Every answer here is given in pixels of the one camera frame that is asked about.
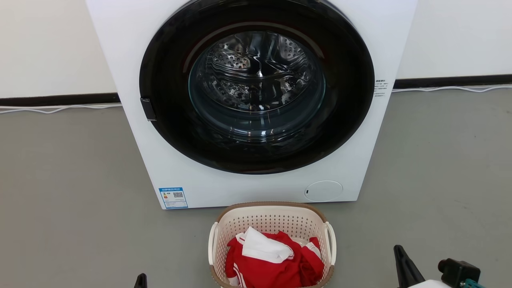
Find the black round washer door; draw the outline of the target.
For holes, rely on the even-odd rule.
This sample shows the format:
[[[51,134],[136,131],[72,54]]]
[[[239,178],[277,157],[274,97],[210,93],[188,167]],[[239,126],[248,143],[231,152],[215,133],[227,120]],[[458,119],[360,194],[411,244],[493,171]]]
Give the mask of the black round washer door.
[[[362,124],[375,80],[369,48],[325,0],[194,0],[149,43],[140,95],[188,158],[237,174],[292,171]]]

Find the red garment with white stripes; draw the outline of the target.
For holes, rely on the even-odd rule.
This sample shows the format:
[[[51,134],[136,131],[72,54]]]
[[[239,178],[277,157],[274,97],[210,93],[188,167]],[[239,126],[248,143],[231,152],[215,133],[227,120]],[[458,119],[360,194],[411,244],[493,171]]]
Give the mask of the red garment with white stripes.
[[[242,288],[300,288],[315,286],[323,276],[320,243],[311,237],[301,245],[286,233],[263,233],[265,236],[288,245],[294,252],[292,260],[273,264],[242,255],[242,244],[233,237],[227,244],[225,274],[231,286]]]

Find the cream perforated laundry basket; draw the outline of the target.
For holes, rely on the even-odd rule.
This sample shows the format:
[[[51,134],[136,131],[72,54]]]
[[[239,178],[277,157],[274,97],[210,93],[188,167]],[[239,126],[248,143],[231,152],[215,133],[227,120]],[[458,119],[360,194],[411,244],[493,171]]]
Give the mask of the cream perforated laundry basket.
[[[318,284],[305,288],[325,288],[334,274],[336,237],[325,215],[309,204],[285,201],[260,201],[231,205],[219,215],[208,237],[208,262],[212,279],[220,288],[235,288],[224,271],[227,244],[236,234],[252,227],[261,233],[282,231],[292,240],[306,244],[317,237],[325,268]]]

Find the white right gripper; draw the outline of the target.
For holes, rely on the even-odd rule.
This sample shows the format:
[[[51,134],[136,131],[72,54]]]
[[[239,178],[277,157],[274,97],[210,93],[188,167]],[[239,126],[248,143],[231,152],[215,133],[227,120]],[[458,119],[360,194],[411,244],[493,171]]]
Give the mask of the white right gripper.
[[[398,288],[452,288],[440,280],[426,280],[405,252],[403,246],[394,246]]]

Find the black baseboard strip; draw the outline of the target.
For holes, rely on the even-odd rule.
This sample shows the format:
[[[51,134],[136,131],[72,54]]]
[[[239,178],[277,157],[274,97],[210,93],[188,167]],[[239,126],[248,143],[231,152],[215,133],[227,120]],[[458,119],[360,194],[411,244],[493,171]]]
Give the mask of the black baseboard strip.
[[[395,80],[394,89],[422,89],[437,87],[492,86],[512,84],[512,74],[485,76],[428,77]]]
[[[0,106],[67,106],[120,103],[119,95],[113,93],[70,94],[37,97],[0,98]]]

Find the white front-load washing machine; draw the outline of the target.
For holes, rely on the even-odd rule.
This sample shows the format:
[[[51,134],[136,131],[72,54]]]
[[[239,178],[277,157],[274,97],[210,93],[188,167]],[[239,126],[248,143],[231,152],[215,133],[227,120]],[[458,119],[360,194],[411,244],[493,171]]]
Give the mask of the white front-load washing machine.
[[[160,27],[191,1],[86,0],[161,208],[158,189],[171,187],[183,188],[188,208],[253,201],[313,203],[305,197],[305,189],[323,180],[343,186],[342,194],[333,201],[357,200],[418,0],[325,0],[349,19],[370,46],[375,76],[370,109],[354,135],[333,153],[310,165],[275,174],[237,174],[200,164],[177,151],[146,119],[139,87],[144,54]]]

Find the round white filter cover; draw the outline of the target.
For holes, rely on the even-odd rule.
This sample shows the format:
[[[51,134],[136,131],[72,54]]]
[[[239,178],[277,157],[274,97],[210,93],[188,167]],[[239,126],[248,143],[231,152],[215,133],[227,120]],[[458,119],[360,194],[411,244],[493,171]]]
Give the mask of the round white filter cover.
[[[304,192],[305,197],[313,202],[328,202],[340,197],[343,186],[335,181],[323,180],[309,185]]]

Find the blue energy label sticker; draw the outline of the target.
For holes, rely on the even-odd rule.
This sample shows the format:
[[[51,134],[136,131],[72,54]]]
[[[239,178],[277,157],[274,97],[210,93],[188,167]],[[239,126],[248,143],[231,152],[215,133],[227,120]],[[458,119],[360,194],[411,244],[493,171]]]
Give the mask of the blue energy label sticker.
[[[165,210],[175,210],[188,208],[187,200],[182,187],[159,188],[162,208]]]

